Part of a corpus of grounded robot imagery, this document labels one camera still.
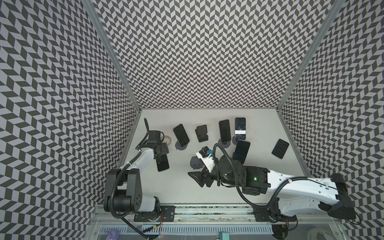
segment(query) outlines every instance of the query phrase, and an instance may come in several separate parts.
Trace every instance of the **ventilation grille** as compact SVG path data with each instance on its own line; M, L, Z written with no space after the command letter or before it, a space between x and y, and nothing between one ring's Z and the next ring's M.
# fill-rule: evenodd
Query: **ventilation grille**
M138 229L147 229L152 225L136 225ZM100 234L109 232L111 230L117 230L120 234L137 234L134 230L124 225L103 225L100 229ZM232 234L273 234L272 226L270 224L186 224L182 226L167 225L161 226L160 228L152 229L146 234L156 234L161 231L165 235L218 235L219 232L228 232Z

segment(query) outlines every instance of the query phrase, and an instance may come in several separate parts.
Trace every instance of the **white table surface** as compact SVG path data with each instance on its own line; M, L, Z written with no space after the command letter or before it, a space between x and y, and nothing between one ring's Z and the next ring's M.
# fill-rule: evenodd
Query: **white table surface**
M271 154L278 139L289 142L275 109L145 109L140 116L125 162L129 162L137 154L135 147L146 133L144 118L148 120L150 130L162 131L171 137L172 143L168 146L168 170L158 172L156 161L153 160L141 171L143 194L157 196L161 203L244 203L236 188L218 187L216 181L210 188L206 186L201 188L188 175L188 172L201 171L191 168L191 157L204 146L212 149L220 139L218 122L229 119L233 137L237 117L246 118L246 140L251 142L245 166L265 167L284 174L304 176L291 144L283 159ZM180 123L183 124L190 139L187 148L182 151L175 148L177 139L172 131ZM195 129L205 124L209 140L199 142ZM232 156L235 148L236 145L231 143L226 151ZM219 148L216 155L218 158L222 156ZM254 203L266 203L271 194L245 196Z

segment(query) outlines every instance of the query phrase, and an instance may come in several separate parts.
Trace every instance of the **chevron pattern wallpaper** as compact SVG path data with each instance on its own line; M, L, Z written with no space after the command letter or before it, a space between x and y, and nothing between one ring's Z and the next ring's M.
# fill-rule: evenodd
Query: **chevron pattern wallpaper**
M79 0L0 1L0 85L0 239L81 237L136 113Z
M93 0L142 108L274 107L333 0Z
M384 239L383 26L383 1L347 1L283 109L311 173L348 179L356 240Z

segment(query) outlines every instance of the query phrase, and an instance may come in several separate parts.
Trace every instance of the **enclosure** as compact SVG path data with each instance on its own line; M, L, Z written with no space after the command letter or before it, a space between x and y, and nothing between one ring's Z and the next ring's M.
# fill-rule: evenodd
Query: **enclosure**
M200 188L187 175L191 157L219 141L218 122L229 119L234 130L244 117L247 164L315 178L341 173L362 220L300 215L290 237L323 227L336 239L384 239L383 7L0 1L1 238L102 239L108 224L124 224L101 208L106 174L135 156L144 118L172 142L169 170L151 162L143 189L176 205L175 220L187 226L197 223L185 215L207 214L223 226L261 227L235 189ZM180 123L190 139L182 151L172 131ZM194 129L204 124L209 140L198 142ZM289 143L283 159L271 155L279 139ZM241 220L218 221L220 211Z

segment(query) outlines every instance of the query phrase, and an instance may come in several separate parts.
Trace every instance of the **purple object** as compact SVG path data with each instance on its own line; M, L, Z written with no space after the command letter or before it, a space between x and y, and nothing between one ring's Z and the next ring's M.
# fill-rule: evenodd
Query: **purple object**
M108 234L106 240L117 240L120 235L120 231L116 231L116 230L112 230L110 232L107 231L105 233Z

